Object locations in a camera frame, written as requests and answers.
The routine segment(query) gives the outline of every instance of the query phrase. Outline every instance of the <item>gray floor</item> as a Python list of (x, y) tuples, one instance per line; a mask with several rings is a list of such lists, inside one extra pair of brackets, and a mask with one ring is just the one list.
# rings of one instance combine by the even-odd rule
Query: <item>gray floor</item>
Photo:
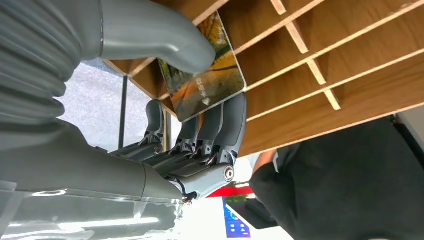
[[(118, 149), (123, 77), (100, 60), (84, 62), (58, 98), (66, 112), (60, 117), (77, 126), (88, 144), (108, 151)], [(128, 82), (124, 145), (139, 142), (148, 125), (146, 104), (151, 99)], [(174, 143), (181, 124), (172, 120)]]

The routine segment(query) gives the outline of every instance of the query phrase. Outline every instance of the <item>robotic hand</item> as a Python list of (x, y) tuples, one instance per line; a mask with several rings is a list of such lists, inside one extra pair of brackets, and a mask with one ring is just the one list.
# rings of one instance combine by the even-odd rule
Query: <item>robotic hand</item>
[(200, 131), (199, 117), (184, 122), (175, 147), (165, 153), (160, 153), (161, 104), (152, 100), (146, 113), (149, 125), (144, 139), (112, 155), (152, 166), (183, 193), (184, 201), (207, 197), (233, 180), (246, 127), (244, 93), (207, 111)]

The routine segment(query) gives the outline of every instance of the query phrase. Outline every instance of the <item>metal bolt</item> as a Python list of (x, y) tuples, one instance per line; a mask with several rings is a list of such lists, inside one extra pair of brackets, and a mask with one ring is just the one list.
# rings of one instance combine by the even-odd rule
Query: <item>metal bolt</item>
[(155, 147), (153, 151), (154, 151), (154, 154), (160, 154), (161, 153), (161, 148), (160, 147)]
[(227, 182), (231, 182), (234, 178), (234, 168), (229, 165), (224, 169), (224, 179)]

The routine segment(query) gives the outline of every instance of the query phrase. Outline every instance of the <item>blue screen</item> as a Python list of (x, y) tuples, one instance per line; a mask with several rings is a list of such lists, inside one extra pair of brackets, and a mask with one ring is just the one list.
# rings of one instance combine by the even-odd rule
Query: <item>blue screen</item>
[(226, 228), (226, 237), (229, 239), (232, 238), (251, 238), (251, 231), (249, 227), (237, 218), (234, 213), (227, 208), (227, 203), (223, 199), (224, 207), (224, 217), (225, 217), (225, 228)]

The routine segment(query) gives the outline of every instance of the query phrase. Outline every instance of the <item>wooden panel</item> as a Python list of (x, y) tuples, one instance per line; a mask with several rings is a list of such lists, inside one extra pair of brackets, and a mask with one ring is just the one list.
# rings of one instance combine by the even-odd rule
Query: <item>wooden panel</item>
[(281, 29), (237, 56), (248, 91), (281, 75), (275, 74), (270, 77), (273, 73), (271, 70), (290, 66), (293, 62), (299, 62), (304, 58), (287, 28)]
[(424, 49), (424, 8), (416, 9), (317, 58), (328, 84), (353, 80)]
[(148, 58), (140, 58), (140, 59), (132, 60), (131, 66), (129, 67), (128, 76), (134, 77), (143, 69), (145, 69), (148, 65), (153, 63), (155, 59), (156, 59), (155, 57), (148, 57)]
[(337, 99), (332, 89), (325, 90), (324, 95), (327, 97), (328, 101), (330, 102), (334, 110), (339, 111), (340, 109), (342, 109), (342, 107), (339, 104), (339, 100)]
[(260, 96), (261, 102), (249, 102), (248, 121), (423, 53), (423, 22), (424, 8), (419, 8), (319, 57), (327, 82), (323, 87), (311, 85), (313, 76), (305, 76), (302, 65), (253, 88), (247, 92), (248, 99)]
[(105, 62), (107, 65), (113, 68), (113, 70), (115, 70), (119, 74), (122, 74), (123, 76), (128, 75), (128, 72), (130, 71), (131, 61), (103, 59), (103, 62)]
[(296, 21), (289, 22), (285, 27), (287, 28), (288, 34), (290, 34), (291, 38), (294, 41), (294, 44), (296, 44), (297, 49), (299, 49), (300, 53), (305, 54), (309, 52), (308, 46), (306, 46), (306, 43), (302, 37), (301, 31)]
[(271, 0), (271, 3), (274, 6), (275, 10), (277, 11), (278, 15), (283, 15), (287, 12), (286, 7), (281, 2), (281, 0)]
[(240, 157), (276, 149), (424, 105), (424, 54), (334, 90), (343, 108), (323, 94), (249, 121)]
[(310, 70), (312, 71), (312, 74), (315, 76), (316, 81), (319, 83), (319, 85), (324, 85), (327, 83), (326, 79), (324, 78), (321, 72), (321, 68), (315, 59), (308, 61), (307, 65), (309, 66)]
[(159, 64), (151, 64), (139, 74), (130, 78), (131, 82), (152, 99), (156, 99), (163, 83), (162, 72)]
[(236, 54), (243, 52), (324, 0), (285, 0), (279, 15), (269, 0), (231, 0), (219, 10)]
[(281, 29), (237, 56), (248, 89), (297, 68), (422, 4), (424, 0), (326, 0), (297, 19), (309, 47), (308, 53), (301, 54), (292, 49), (287, 30)]
[(162, 101), (162, 106), (168, 113), (170, 113), (174, 117), (177, 117), (170, 97), (167, 97)]
[(199, 25), (210, 15), (216, 12), (229, 0), (152, 0), (155, 3), (167, 6), (188, 19), (193, 21), (194, 25)]
[(247, 121), (305, 100), (305, 96), (320, 90), (308, 65), (302, 65), (246, 93)]

